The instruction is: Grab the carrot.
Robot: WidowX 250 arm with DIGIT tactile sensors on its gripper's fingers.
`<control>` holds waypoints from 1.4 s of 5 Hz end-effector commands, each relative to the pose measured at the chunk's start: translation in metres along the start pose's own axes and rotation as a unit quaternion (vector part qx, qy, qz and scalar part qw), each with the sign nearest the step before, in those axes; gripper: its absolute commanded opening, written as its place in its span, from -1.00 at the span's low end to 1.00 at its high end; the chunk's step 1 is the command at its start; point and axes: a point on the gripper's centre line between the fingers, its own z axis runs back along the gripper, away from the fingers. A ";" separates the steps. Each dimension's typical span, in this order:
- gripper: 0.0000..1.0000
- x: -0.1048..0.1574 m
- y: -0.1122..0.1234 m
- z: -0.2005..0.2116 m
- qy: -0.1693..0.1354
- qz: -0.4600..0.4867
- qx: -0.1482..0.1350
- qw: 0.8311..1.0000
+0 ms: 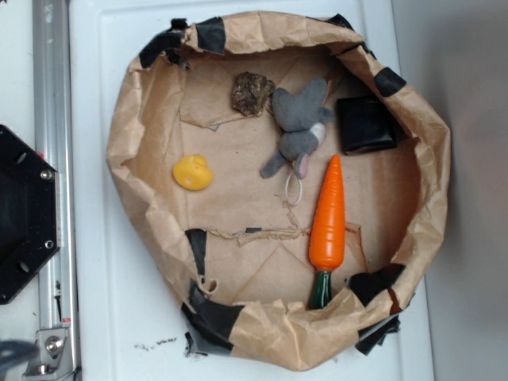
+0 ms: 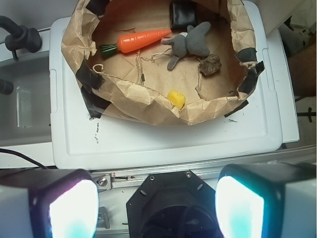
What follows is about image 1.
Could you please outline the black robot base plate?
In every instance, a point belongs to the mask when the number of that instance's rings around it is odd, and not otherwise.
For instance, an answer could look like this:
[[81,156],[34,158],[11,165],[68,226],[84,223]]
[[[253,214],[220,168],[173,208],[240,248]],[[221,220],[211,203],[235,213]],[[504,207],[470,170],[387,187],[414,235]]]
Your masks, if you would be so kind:
[[1,304],[7,305],[59,249],[57,172],[1,126]]

